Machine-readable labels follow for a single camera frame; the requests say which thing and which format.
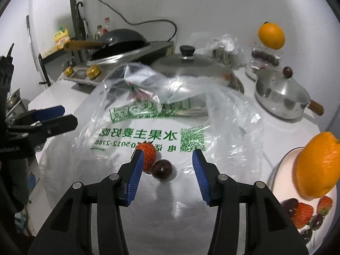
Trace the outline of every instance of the yellow oil jug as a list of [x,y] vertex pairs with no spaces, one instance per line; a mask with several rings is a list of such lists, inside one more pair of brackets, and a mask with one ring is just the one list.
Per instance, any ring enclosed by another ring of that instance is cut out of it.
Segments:
[[65,43],[69,41],[71,41],[70,34],[65,26],[61,27],[54,35],[54,42],[57,45],[58,50],[63,49]]

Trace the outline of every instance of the wooden pan handle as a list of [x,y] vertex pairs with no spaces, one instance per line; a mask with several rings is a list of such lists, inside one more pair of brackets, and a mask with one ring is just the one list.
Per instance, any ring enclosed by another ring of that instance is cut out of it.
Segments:
[[308,108],[313,111],[315,114],[322,116],[323,115],[323,106],[318,104],[316,101],[311,100]]
[[79,50],[87,50],[87,49],[99,49],[104,46],[104,43],[100,42],[91,42],[91,41],[82,41],[82,40],[71,40],[64,45],[65,52],[70,51],[79,51]]

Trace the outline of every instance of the blue ribbed rubber pad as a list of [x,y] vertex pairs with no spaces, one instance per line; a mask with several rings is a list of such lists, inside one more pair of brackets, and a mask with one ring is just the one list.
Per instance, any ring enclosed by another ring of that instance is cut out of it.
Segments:
[[130,205],[131,202],[136,197],[136,193],[137,193],[140,177],[142,175],[143,167],[144,167],[144,152],[141,152],[140,156],[137,160],[137,164],[135,166],[135,169],[132,172],[130,181],[127,185],[127,192],[128,193],[126,195],[125,200],[126,200],[128,205]]
[[198,158],[197,151],[193,152],[193,168],[195,170],[195,175],[197,178],[198,186],[200,187],[201,195],[203,200],[210,204],[210,189],[209,189],[209,182],[203,170],[201,161]]
[[43,122],[46,120],[54,119],[64,115],[65,108],[61,105],[54,106],[47,109],[40,109],[33,113],[33,118],[37,121]]

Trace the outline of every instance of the black cable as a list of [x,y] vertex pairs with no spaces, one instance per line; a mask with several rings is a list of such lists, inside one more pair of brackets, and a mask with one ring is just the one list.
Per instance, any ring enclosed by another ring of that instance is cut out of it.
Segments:
[[168,20],[168,19],[155,19],[155,20],[148,20],[148,21],[144,21],[144,22],[140,22],[140,23],[130,23],[128,20],[125,19],[125,17],[118,12],[117,10],[115,10],[113,7],[111,7],[109,4],[105,3],[102,0],[98,0],[99,2],[101,2],[104,5],[107,5],[110,9],[112,9],[114,12],[116,12],[126,23],[128,23],[131,26],[136,26],[136,25],[141,25],[141,24],[146,24],[146,23],[153,23],[153,22],[168,22],[171,23],[174,28],[175,28],[175,32],[173,33],[172,37],[169,38],[168,41],[170,41],[171,39],[173,39],[177,33],[177,25],[175,24],[175,22]]

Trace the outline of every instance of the plate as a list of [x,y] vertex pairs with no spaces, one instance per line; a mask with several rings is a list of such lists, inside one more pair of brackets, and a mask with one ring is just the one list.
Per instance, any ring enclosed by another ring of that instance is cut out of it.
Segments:
[[[283,202],[289,198],[296,198],[299,202],[303,202],[313,206],[314,214],[317,209],[317,204],[319,203],[319,198],[313,199],[311,201],[303,199],[299,193],[297,192],[294,183],[293,183],[293,166],[296,157],[300,154],[303,147],[298,147],[296,149],[288,152],[281,163],[279,164],[278,170],[276,172],[272,192],[279,202]],[[323,239],[327,235],[327,232],[332,224],[335,208],[337,204],[337,188],[334,188],[326,194],[326,196],[330,197],[333,200],[333,207],[329,211],[328,215],[324,218],[322,226],[317,230],[313,231],[313,236],[311,241],[306,245],[309,251],[309,254],[312,255],[322,244]],[[307,226],[299,229],[299,232],[306,229]]]

